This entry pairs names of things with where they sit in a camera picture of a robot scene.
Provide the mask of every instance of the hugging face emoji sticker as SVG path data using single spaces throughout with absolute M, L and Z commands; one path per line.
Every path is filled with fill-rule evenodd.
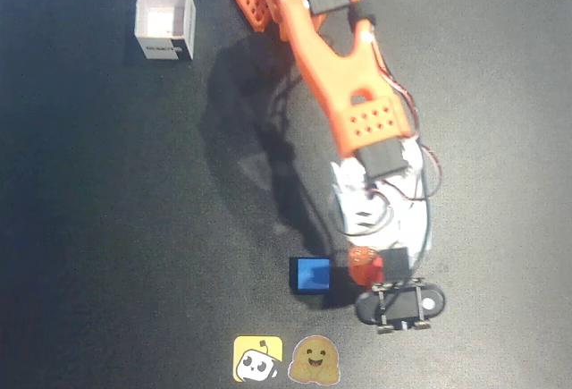
M 335 385 L 340 382 L 338 360 L 338 350 L 330 340 L 312 335 L 296 346 L 288 377 L 298 383 Z

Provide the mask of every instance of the orange bracket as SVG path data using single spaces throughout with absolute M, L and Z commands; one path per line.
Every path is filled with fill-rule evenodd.
M 348 261 L 349 276 L 355 283 L 369 289 L 374 283 L 383 282 L 383 260 L 375 250 L 352 246 L 349 249 Z
M 384 67 L 374 51 L 369 20 L 357 23 L 350 55 L 337 55 L 318 34 L 325 14 L 312 16 L 308 0 L 237 0 L 254 30 L 264 31 L 270 20 L 280 24 L 298 67 L 324 110 L 342 158 L 376 142 L 411 133 L 400 97 L 379 74 Z M 352 101 L 360 98 L 358 104 Z

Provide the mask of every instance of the cable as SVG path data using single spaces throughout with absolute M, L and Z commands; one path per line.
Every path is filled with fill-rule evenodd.
M 375 234 L 380 232 L 383 228 L 385 228 L 388 224 L 391 223 L 391 221 L 393 220 L 393 217 L 395 216 L 395 211 L 393 210 L 393 208 L 390 206 L 390 202 L 387 199 L 387 197 L 385 197 L 385 195 L 382 194 L 381 191 L 377 190 L 377 189 L 371 189 L 370 191 L 372 191 L 375 195 L 378 195 L 379 197 L 382 198 L 382 200 L 385 202 L 385 211 L 382 213 L 382 215 L 377 219 L 377 221 L 375 221 L 374 227 L 369 228 L 367 230 L 364 230 L 360 233 L 346 233 L 343 229 L 340 228 L 340 225 L 338 224 L 338 221 L 336 220 L 336 218 L 333 215 L 333 200 L 335 198 L 334 195 L 330 196 L 330 199 L 328 200 L 328 208 L 329 208 L 329 214 L 330 217 L 332 218 L 333 221 L 333 225 L 336 229 L 336 231 L 342 235 L 345 235 L 347 237 L 364 237 L 366 235 L 371 235 L 371 234 Z M 382 224 L 382 221 L 385 219 L 385 217 L 387 216 L 388 212 L 391 212 L 390 214 L 390 218 L 388 220 L 388 222 L 386 222 L 385 224 Z
M 391 75 L 391 73 L 389 72 L 389 69 L 385 66 L 385 63 L 383 62 L 383 56 L 381 53 L 381 50 L 379 48 L 379 46 L 377 45 L 377 41 L 374 40 L 372 41 L 372 49 L 374 50 L 374 56 L 375 56 L 375 61 L 377 62 L 377 67 L 380 70 L 380 74 L 383 76 L 383 78 L 385 80 L 387 80 L 389 82 L 389 84 L 393 87 L 393 89 L 395 89 L 397 92 L 399 92 L 403 98 L 405 99 L 408 108 L 409 108 L 409 112 L 411 113 L 411 116 L 413 117 L 413 125 L 414 125 L 414 129 L 415 131 L 413 133 L 411 133 L 409 136 L 407 136 L 407 139 L 418 139 L 419 137 L 419 114 L 417 113 L 417 108 L 416 108 L 416 104 L 415 101 L 413 100 L 413 97 L 411 97 L 411 94 L 409 94 L 409 91 L 407 91 L 403 86 L 401 86 Z
M 417 197 L 417 191 L 419 189 L 419 178 L 416 177 L 415 179 L 415 190 L 413 191 L 413 197 Z M 409 204 L 408 210 L 411 210 L 411 208 L 413 207 L 413 205 L 415 204 L 415 201 L 411 201 L 411 203 Z
M 425 190 L 427 187 L 427 179 L 425 176 L 425 168 L 423 168 L 423 170 L 421 171 L 421 183 L 423 184 L 423 189 Z M 417 270 L 419 269 L 419 267 L 421 266 L 421 263 L 423 262 L 423 259 L 425 257 L 425 253 L 427 252 L 427 246 L 429 244 L 429 235 L 431 232 L 431 206 L 429 204 L 429 199 L 425 200 L 425 212 L 427 213 L 427 225 L 425 226 L 425 234 L 424 234 L 424 238 L 423 238 L 423 246 L 421 247 L 421 250 L 419 251 L 419 254 L 417 255 L 417 259 L 415 264 L 411 267 L 411 269 L 409 270 L 408 276 L 406 278 L 404 278 L 402 280 L 402 285 L 400 286 L 399 290 L 397 291 L 397 293 L 395 295 L 393 295 L 393 297 L 391 298 L 390 301 L 388 301 L 386 304 L 382 304 L 381 305 L 381 310 L 382 313 L 387 312 L 387 310 L 390 309 L 390 307 L 395 304 L 395 301 L 397 300 L 397 298 L 403 293 L 403 290 L 405 289 L 405 287 L 408 285 L 409 282 L 411 282 L 411 280 L 413 279 L 413 276 L 415 275 L 415 273 L 417 272 Z
M 441 188 L 443 171 L 442 171 L 441 165 L 439 164 L 439 160 L 437 159 L 437 156 L 433 153 L 433 151 L 431 149 L 429 149 L 429 147 L 427 147 L 425 145 L 421 145 L 421 149 L 429 156 L 429 158 L 433 162 L 433 167 L 435 168 L 435 172 L 437 173 L 437 185 L 433 188 L 433 191 L 431 191 L 430 194 L 426 194 L 424 197 L 421 197 L 421 198 L 408 197 L 401 189 L 399 189 L 393 183 L 387 182 L 386 180 L 382 180 L 382 183 L 384 183 L 388 186 L 391 186 L 393 189 L 395 189 L 400 194 L 401 197 L 403 197 L 407 201 L 426 201 L 426 200 L 434 197 L 437 194 L 437 192 L 439 191 L 439 189 Z

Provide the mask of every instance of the white cardboard box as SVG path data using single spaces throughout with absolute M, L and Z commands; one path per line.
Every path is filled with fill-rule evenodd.
M 149 60 L 191 60 L 196 20 L 194 0 L 137 0 L 135 37 Z

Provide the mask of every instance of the sticker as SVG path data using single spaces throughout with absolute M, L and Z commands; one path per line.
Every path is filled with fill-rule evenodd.
M 279 337 L 242 335 L 234 340 L 232 373 L 237 382 L 264 382 L 278 376 L 283 344 Z
M 297 383 L 336 385 L 340 382 L 338 349 L 321 335 L 312 335 L 298 343 L 288 367 L 288 378 Z

